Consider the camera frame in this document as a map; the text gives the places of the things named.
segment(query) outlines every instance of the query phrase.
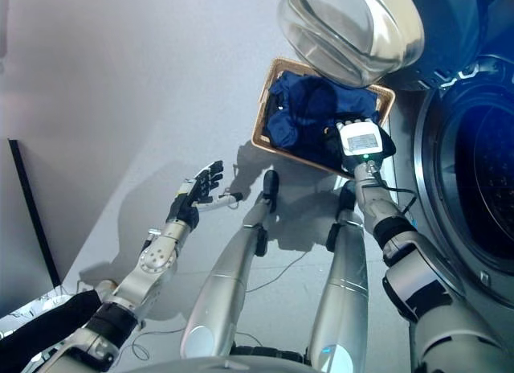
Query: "wicker basket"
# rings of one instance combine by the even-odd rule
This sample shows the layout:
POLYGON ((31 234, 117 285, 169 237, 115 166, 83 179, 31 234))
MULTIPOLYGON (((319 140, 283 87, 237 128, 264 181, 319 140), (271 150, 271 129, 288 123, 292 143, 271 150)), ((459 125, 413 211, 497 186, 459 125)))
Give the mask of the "wicker basket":
MULTIPOLYGON (((314 166, 320 170, 327 170, 328 172, 333 172, 334 174, 338 174, 345 178, 349 176, 342 171, 334 170, 333 168, 329 168, 327 166, 322 166, 316 162, 311 162, 304 158, 300 158, 287 152, 285 150, 280 150, 271 145, 270 139, 263 135, 263 129, 265 126, 265 113, 266 113, 266 104, 269 99, 270 93, 269 89, 273 85, 273 83, 282 75, 283 72, 290 71, 296 74, 309 74, 314 76, 319 76, 319 74, 312 69, 310 66, 306 64, 302 64, 301 62, 293 61, 292 59, 286 58, 275 58, 273 63, 271 64, 270 71, 267 74, 266 82, 264 82, 263 91, 260 94, 259 98, 259 114, 257 115, 257 120, 255 121, 254 132, 251 136, 251 143, 260 148, 261 150, 266 150, 268 152, 272 152, 273 154, 279 154, 286 158, 291 158, 298 162, 302 162, 303 164, 307 164, 308 166, 314 166)), ((370 85, 368 88, 371 92, 378 94, 377 97, 377 111, 379 113, 378 123, 380 125, 384 125, 389 117, 389 113, 391 108, 393 107, 395 94, 391 89, 384 88, 379 85, 370 85)))

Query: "white wall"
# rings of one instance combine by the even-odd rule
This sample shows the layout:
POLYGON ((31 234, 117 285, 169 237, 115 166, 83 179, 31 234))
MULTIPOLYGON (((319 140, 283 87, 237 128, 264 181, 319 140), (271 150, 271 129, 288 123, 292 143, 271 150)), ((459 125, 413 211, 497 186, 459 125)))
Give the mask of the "white wall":
MULTIPOLYGON (((238 98, 256 106, 275 54, 265 50, 269 35, 259 45, 263 33, 288 50, 275 7, 263 11, 277 1, 224 1, 10 0, 1 133, 22 144, 62 277, 156 120, 166 117, 177 138, 167 147, 171 159, 194 154, 197 137, 215 146, 212 126, 195 122, 198 112, 221 130, 233 128, 224 113, 238 98), (259 11, 268 16, 262 23, 259 11), (258 74, 245 75, 248 67, 258 74), (240 79, 218 86, 216 75, 227 70, 240 79), (226 105, 216 109, 218 96, 226 105)), ((246 125, 255 106, 245 109, 246 125)))

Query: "transparent dome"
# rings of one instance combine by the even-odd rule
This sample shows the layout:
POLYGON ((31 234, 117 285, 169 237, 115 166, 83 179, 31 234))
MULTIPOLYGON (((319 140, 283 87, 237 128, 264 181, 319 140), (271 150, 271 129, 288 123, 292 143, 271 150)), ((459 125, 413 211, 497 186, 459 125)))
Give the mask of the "transparent dome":
POLYGON ((349 87, 365 87, 422 54, 412 0, 280 0, 280 27, 301 59, 349 87))

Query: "washing machine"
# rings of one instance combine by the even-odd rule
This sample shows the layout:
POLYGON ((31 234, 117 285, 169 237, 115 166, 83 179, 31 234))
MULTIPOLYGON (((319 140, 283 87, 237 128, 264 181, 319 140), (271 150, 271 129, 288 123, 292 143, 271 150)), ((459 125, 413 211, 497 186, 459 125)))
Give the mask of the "washing machine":
POLYGON ((394 166, 397 185, 419 195, 411 219, 454 263, 468 301, 514 352, 514 0, 475 7, 482 25, 465 68, 451 79, 441 74, 446 66, 420 78, 422 64, 387 77, 398 89, 433 88, 397 90, 394 166))
POLYGON ((395 90, 396 183, 419 195, 410 218, 514 353, 514 0, 281 5, 286 38, 319 73, 395 90))

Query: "white device on robot hand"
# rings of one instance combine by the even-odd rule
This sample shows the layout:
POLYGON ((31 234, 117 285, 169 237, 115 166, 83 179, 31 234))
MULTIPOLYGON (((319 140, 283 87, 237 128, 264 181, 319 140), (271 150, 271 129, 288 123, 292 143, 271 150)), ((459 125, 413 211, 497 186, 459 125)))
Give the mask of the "white device on robot hand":
POLYGON ((336 124, 346 156, 378 154, 382 152, 382 139, 378 125, 370 119, 336 124))

